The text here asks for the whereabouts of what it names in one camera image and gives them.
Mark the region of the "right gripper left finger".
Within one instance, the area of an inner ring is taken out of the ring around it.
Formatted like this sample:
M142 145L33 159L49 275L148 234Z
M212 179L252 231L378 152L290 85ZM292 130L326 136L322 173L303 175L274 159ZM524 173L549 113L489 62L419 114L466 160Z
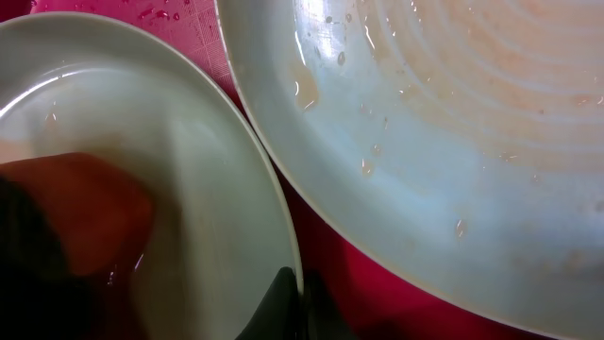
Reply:
M290 267L282 267L260 305L236 340L295 340L298 332L298 290Z

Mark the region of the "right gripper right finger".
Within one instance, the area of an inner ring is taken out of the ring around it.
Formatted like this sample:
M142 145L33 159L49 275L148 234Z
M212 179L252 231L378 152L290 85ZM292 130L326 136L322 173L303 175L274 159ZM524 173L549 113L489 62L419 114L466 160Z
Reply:
M308 271L304 277L301 306L304 316L304 340L358 340L342 317L321 276Z

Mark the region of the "orange green sponge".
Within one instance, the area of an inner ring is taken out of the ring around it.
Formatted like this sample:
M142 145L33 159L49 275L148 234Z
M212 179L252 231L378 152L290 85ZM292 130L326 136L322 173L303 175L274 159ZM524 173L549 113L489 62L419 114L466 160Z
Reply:
M1 165L42 209L73 274L134 268L154 223L150 194L126 171L85 153Z

